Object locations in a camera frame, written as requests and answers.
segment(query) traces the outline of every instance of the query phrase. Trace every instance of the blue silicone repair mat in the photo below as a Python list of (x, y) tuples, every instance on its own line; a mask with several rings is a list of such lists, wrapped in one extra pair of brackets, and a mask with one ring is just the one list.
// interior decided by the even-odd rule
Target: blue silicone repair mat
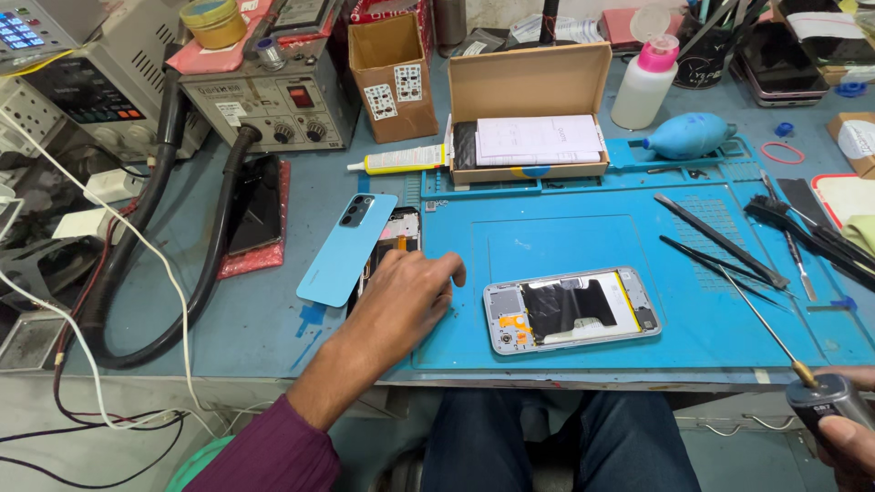
[[(743, 137), (707, 158), (660, 163), (641, 141), (608, 141), (605, 176), (471, 185), (457, 190), (446, 172), (423, 174), (423, 238), (428, 257), (462, 256), (468, 281), (452, 311), (414, 352), (417, 369), (633, 369), (787, 366), (788, 359), (732, 286), (660, 241), (677, 241), (742, 266), (654, 200), (663, 193), (791, 280), (799, 299), (759, 290), (787, 309), (748, 296), (802, 361), (815, 366), (875, 361), (871, 334), (845, 299), (838, 274), (802, 250), (818, 301), (809, 302), (783, 235), (742, 207), (767, 190), (761, 163)], [(655, 167), (681, 169), (648, 174)], [(705, 174), (697, 179), (690, 170)], [(662, 322), (659, 335), (525, 355), (490, 347), (483, 289), (492, 283), (629, 265)], [(749, 285), (756, 282), (748, 280)]]

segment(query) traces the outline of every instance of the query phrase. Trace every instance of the pen holder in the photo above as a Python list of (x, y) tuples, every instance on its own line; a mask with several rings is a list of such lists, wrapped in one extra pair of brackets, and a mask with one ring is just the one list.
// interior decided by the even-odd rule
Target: pen holder
[[(677, 39), (681, 50), (702, 29), (702, 23), (689, 12), (684, 14), (681, 26), (677, 29)], [(732, 36), (729, 29), (711, 27), (694, 46), (677, 59), (677, 75), (673, 85), (679, 88), (712, 88), (720, 82), (723, 65), (729, 52), (727, 41)]]

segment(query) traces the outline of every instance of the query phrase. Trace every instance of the phone back cover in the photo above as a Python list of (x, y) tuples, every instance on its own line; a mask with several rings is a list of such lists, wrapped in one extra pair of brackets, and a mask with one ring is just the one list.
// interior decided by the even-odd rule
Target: phone back cover
[[(332, 307), (341, 307), (347, 303), (361, 269), (364, 268), (398, 202), (398, 197), (394, 195), (368, 196), (373, 196), (374, 202), (358, 227), (341, 226), (343, 213), (334, 221), (334, 229), (297, 287), (298, 297)], [(346, 204), (344, 212), (351, 205), (352, 199)]]

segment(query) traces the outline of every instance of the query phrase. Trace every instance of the cardboard box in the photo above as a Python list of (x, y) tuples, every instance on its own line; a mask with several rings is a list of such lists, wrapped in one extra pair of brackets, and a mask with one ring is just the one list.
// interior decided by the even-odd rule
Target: cardboard box
[(839, 113), (826, 129), (857, 175), (875, 179), (875, 113)]
[(820, 70), (826, 83), (831, 86), (842, 85), (845, 82), (875, 82), (875, 65), (859, 67), (827, 65), (817, 69)]
[(438, 133), (416, 14), (350, 25), (349, 67), (377, 144)]
[[(452, 121), (479, 118), (596, 114), (611, 65), (611, 43), (529, 48), (450, 58)], [(456, 170), (454, 183), (537, 178), (599, 176), (608, 165), (607, 152), (588, 164), (526, 165)]]
[(368, 22), (376, 22), (384, 18), (400, 16), (405, 12), (415, 12), (416, 21), (419, 23), (419, 38), (423, 41), (423, 51), (425, 53), (425, 65), (431, 66), (431, 54), (434, 53), (435, 34), (434, 34), (434, 17), (431, 11), (431, 0), (417, 0), (416, 4), (401, 11), (385, 11), (378, 14), (366, 13), (368, 9), (379, 2), (386, 0), (359, 0), (353, 7), (353, 13), (350, 16), (350, 21), (353, 24), (366, 24)]

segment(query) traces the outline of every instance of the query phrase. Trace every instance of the smartphone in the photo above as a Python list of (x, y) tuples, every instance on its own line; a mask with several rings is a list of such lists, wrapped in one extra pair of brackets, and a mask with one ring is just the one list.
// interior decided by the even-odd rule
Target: smartphone
[(297, 287), (297, 296), (332, 307), (347, 303), (398, 197), (356, 194)]
[(386, 222), (386, 227), (380, 233), (380, 240), (371, 250), (365, 268), (359, 275), (359, 284), (349, 296), (346, 304), (346, 316), (353, 311), (355, 303), (368, 286), (368, 280), (374, 274), (386, 253), (391, 250), (422, 251), (422, 224), (419, 211), (415, 207), (397, 207), (392, 211)]
[(662, 331), (629, 266), (487, 285), (483, 304), (499, 355), (653, 336)]
[(783, 23), (755, 25), (738, 58), (760, 99), (823, 97), (830, 90)]
[(264, 156), (243, 164), (228, 220), (227, 253), (238, 255), (280, 240), (279, 158)]
[(774, 97), (774, 98), (763, 98), (760, 96), (762, 94), (761, 88), (757, 85), (756, 81), (752, 81), (745, 72), (745, 69), (741, 66), (740, 57), (736, 57), (729, 64), (730, 71), (738, 77), (739, 80), (745, 83), (748, 90), (751, 93), (751, 97), (757, 103), (758, 106), (762, 108), (778, 108), (778, 107), (787, 107), (787, 106), (814, 106), (818, 102), (822, 100), (821, 95), (813, 95), (809, 97)]
[[(784, 18), (805, 12), (842, 12), (833, 0), (781, 2), (778, 10)], [(875, 49), (872, 49), (866, 37), (848, 39), (812, 36), (801, 40), (799, 44), (818, 65), (875, 65)]]

